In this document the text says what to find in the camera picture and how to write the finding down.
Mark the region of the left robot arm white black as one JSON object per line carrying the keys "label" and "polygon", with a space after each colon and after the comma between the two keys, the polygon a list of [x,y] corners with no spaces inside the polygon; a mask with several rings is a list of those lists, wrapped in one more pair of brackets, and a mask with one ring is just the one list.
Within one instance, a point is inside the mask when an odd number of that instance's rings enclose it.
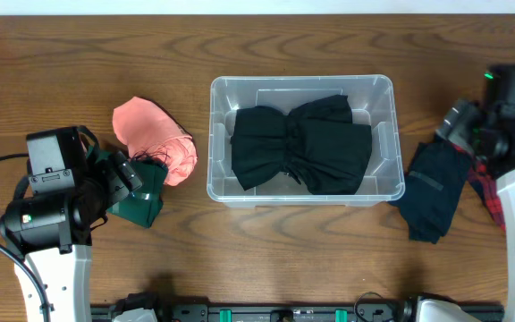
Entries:
{"label": "left robot arm white black", "polygon": [[76,152],[30,152],[30,198],[15,197],[0,219],[30,321],[89,321],[93,229],[142,185],[122,153],[97,161]]}

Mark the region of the red navy plaid shirt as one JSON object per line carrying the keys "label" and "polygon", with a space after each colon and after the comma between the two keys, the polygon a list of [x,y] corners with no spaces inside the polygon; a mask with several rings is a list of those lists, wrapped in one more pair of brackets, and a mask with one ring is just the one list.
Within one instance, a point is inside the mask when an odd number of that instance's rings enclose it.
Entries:
{"label": "red navy plaid shirt", "polygon": [[456,186],[449,189],[451,203],[454,206],[458,205],[464,183],[468,182],[481,199],[495,224],[505,231],[505,220],[502,203],[497,194],[496,180],[487,172],[484,163],[477,161],[463,148],[459,148],[453,143],[451,143],[451,146],[459,154],[459,158],[464,159],[464,164],[469,164],[466,174],[460,174],[456,180]]}

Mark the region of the dark green garment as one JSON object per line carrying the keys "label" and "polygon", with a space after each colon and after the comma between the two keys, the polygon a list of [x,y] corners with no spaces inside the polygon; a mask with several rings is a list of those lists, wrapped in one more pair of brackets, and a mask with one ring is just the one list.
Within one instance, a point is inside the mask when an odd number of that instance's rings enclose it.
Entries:
{"label": "dark green garment", "polygon": [[[98,179],[93,173],[92,166],[96,162],[97,152],[99,150],[103,149],[90,147],[89,152],[86,155],[89,169],[93,178],[97,181]],[[143,181],[143,185],[126,199],[108,207],[106,205],[105,190],[98,182],[98,209],[94,218],[106,220],[107,215],[112,214],[130,221],[135,225],[149,228],[164,205],[164,202],[161,199],[161,193],[164,188],[164,181],[166,179],[168,169],[165,165],[150,157],[128,159]]]}

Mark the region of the dark navy garment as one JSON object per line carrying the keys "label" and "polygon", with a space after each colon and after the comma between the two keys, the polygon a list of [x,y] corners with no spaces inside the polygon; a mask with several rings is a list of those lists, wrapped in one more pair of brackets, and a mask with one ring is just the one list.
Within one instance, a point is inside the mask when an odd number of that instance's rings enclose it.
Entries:
{"label": "dark navy garment", "polygon": [[436,244],[444,237],[460,201],[470,157],[451,143],[421,143],[404,175],[405,192],[390,204],[409,227],[409,238]]}

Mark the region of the black garment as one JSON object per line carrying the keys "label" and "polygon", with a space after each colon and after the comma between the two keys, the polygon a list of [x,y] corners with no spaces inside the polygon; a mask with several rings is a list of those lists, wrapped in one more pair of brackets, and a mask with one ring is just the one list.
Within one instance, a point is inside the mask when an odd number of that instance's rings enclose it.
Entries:
{"label": "black garment", "polygon": [[240,109],[232,171],[246,191],[286,174],[314,195],[352,195],[372,155],[372,129],[353,122],[348,98],[333,95],[293,108]]}

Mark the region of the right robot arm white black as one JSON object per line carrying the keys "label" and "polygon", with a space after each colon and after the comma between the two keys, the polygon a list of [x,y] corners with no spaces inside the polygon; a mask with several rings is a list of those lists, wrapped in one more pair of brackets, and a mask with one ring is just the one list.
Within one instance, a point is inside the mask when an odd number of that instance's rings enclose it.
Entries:
{"label": "right robot arm white black", "polygon": [[508,300],[502,321],[515,321],[515,102],[497,100],[485,109],[459,99],[435,133],[418,147],[405,174],[405,192],[394,201],[411,238],[436,242],[452,222],[473,166],[494,182],[502,206],[508,261]]}

